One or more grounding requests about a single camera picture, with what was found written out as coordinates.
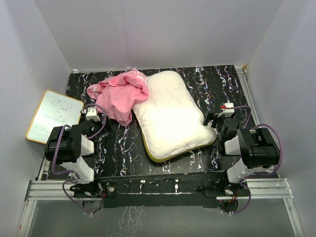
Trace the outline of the white yellow pillow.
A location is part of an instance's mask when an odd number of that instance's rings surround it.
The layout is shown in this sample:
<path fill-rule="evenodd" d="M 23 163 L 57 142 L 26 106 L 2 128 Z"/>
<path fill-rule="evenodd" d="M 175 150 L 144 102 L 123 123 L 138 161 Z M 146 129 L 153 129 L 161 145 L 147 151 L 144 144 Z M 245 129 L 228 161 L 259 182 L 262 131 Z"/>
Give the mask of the white yellow pillow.
<path fill-rule="evenodd" d="M 147 79 L 149 97 L 133 107 L 150 159 L 160 163 L 214 143 L 216 131 L 203 125 L 204 115 L 174 71 Z"/>

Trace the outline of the pink satin pillowcase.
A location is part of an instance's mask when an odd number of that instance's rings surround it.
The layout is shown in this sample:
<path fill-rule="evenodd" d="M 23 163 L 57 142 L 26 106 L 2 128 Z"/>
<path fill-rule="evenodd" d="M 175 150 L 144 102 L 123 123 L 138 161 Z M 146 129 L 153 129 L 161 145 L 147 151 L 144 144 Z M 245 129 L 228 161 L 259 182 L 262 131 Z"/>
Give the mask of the pink satin pillowcase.
<path fill-rule="evenodd" d="M 147 80 L 142 72 L 132 69 L 92 84 L 86 91 L 95 100 L 98 111 L 104 111 L 108 118 L 128 126 L 132 121 L 133 106 L 149 98 Z"/>

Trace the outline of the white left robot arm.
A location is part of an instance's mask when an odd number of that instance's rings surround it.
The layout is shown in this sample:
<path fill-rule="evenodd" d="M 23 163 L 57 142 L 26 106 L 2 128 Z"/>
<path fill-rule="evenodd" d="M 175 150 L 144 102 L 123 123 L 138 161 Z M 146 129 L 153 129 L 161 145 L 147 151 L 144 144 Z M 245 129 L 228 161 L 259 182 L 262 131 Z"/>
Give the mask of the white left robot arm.
<path fill-rule="evenodd" d="M 96 155 L 98 136 L 105 128 L 106 118 L 102 122 L 85 119 L 75 125 L 56 126 L 49 135 L 44 155 L 51 162 L 51 173 L 70 175 L 74 184 L 70 190 L 76 194 L 101 196 L 102 185 L 84 158 Z"/>

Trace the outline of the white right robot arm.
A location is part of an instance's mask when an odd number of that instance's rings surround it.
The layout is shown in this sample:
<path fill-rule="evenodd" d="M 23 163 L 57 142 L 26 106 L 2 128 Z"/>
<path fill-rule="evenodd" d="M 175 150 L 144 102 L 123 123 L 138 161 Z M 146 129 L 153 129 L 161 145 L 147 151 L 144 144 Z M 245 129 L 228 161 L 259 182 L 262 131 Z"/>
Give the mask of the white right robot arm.
<path fill-rule="evenodd" d="M 273 176 L 263 169 L 279 167 L 283 152 L 277 145 L 267 125 L 258 125 L 253 129 L 242 128 L 234 116 L 208 113 L 203 125 L 211 124 L 217 132 L 217 150 L 223 157 L 239 156 L 240 159 L 223 172 L 218 183 L 205 182 L 203 192 L 210 196 L 211 191 L 222 192 L 231 196 L 241 189 L 246 179 L 256 176 Z"/>

